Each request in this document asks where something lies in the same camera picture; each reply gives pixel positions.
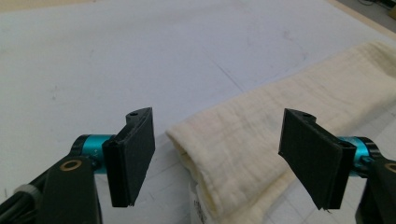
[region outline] teal metal joint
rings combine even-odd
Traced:
[[[92,134],[85,140],[81,155],[89,157],[95,163],[96,174],[106,174],[106,163],[102,144],[112,137],[112,134]]]
[[[353,159],[353,167],[360,168],[364,166],[362,162],[365,158],[370,158],[369,149],[358,137],[338,137],[338,139],[348,142],[356,147],[355,158]],[[354,171],[350,171],[351,176],[356,176]]]

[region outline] black rubber pad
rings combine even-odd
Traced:
[[[114,207],[134,205],[155,150],[152,109],[129,113],[127,124],[103,143]]]
[[[316,118],[285,109],[279,155],[311,195],[318,209],[339,209],[356,152],[316,124]]]

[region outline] folded fabric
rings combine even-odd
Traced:
[[[167,134],[218,223],[262,223],[295,179],[277,155],[285,108],[340,135],[395,102],[396,50],[373,42],[199,112]]]

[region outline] cloth towel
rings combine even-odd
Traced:
[[[295,179],[277,155],[285,108],[348,134],[396,103],[396,50],[370,42],[201,111],[166,133],[218,223],[262,223]]]

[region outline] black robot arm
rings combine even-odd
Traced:
[[[94,174],[114,207],[134,205],[155,150],[152,109],[129,113],[118,134],[80,136],[70,153],[0,205],[0,223],[102,223]]]
[[[305,112],[285,109],[279,155],[318,209],[339,209],[349,176],[367,178],[359,224],[396,223],[396,161],[366,137],[335,137]]]

